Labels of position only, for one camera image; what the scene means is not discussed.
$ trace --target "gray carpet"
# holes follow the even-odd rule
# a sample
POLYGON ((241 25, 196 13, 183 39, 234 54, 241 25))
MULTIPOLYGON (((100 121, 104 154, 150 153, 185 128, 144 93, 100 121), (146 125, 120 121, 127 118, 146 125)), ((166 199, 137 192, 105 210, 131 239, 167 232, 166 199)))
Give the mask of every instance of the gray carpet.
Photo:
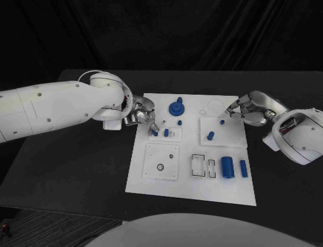
POLYGON ((22 210, 10 225, 12 238, 4 237, 0 247, 82 247, 118 225, 120 220, 22 210))

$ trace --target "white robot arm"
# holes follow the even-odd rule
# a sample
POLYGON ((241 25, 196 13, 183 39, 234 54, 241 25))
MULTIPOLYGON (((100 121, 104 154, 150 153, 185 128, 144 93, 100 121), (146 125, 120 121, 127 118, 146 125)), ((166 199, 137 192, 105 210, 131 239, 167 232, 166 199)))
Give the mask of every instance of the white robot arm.
POLYGON ((100 72, 91 84, 78 81, 53 82, 0 92, 0 143, 40 134, 89 118, 104 121, 105 130, 127 125, 154 124, 154 104, 131 94, 118 76, 100 72))
POLYGON ((234 102, 227 113, 253 126, 263 126, 268 120, 274 122, 263 141, 299 164, 306 165, 323 155, 322 111, 292 111, 270 95, 253 91, 234 102))

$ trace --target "small blue part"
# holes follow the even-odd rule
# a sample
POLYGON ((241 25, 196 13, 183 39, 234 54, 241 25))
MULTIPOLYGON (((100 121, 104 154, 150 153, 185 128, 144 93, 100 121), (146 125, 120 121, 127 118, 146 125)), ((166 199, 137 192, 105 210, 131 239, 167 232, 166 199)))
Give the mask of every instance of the small blue part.
POLYGON ((214 136, 215 136, 215 132, 211 131, 209 134, 208 134, 208 140, 212 140, 214 139, 214 136))
POLYGON ((222 164, 222 175, 224 178, 231 179, 234 178, 234 160, 232 157, 222 157, 221 158, 221 164, 222 164))
POLYGON ((248 177, 245 161, 241 161, 241 176, 242 176, 244 178, 248 177))
POLYGON ((180 116, 183 114, 183 111, 185 106, 182 104, 182 97, 179 97, 178 101, 169 105, 169 112, 173 116, 180 116))

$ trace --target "dark table surface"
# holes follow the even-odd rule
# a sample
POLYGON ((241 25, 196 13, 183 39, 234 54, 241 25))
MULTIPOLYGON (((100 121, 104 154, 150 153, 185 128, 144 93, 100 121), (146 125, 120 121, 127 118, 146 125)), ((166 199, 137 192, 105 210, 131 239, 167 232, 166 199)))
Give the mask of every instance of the dark table surface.
MULTIPOLYGON (((76 80, 85 71, 65 70, 59 81, 76 80)), ((242 96, 260 90, 292 109, 323 110, 322 72, 110 72, 139 95, 242 96)), ((0 187, 0 206, 127 221, 166 213, 208 214, 323 241, 323 157, 306 166, 290 161, 261 141, 270 129, 245 126, 257 207, 126 193, 137 127, 107 131, 92 119, 26 139, 0 187)))

